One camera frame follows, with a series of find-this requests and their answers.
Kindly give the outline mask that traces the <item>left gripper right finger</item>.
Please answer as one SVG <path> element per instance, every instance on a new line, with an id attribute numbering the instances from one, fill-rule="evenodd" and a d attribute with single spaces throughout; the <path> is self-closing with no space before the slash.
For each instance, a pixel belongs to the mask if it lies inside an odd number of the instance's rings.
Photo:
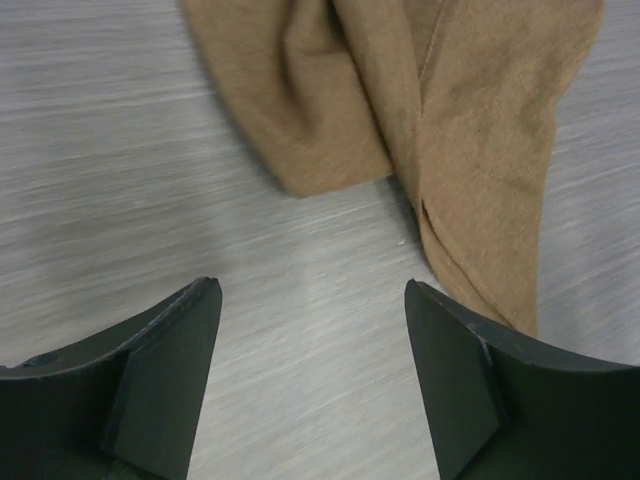
<path id="1" fill-rule="evenodd" d="M 563 350 L 410 281 L 405 312 L 443 479 L 635 479 L 639 370 Z"/>

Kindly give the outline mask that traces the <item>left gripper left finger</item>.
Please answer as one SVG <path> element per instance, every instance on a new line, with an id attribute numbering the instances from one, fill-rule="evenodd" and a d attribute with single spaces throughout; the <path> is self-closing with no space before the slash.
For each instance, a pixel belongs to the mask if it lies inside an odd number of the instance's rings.
<path id="1" fill-rule="evenodd" d="M 183 479 L 219 327 L 202 277 L 152 308 L 1 371 L 5 479 Z"/>

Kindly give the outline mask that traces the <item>brown cloth napkin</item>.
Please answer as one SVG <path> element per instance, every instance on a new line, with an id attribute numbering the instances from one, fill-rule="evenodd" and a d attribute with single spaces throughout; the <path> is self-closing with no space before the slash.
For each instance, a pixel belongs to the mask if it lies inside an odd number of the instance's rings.
<path id="1" fill-rule="evenodd" d="M 556 105 L 600 1 L 186 1 L 236 125 L 290 193 L 399 179 L 468 308 L 537 332 Z"/>

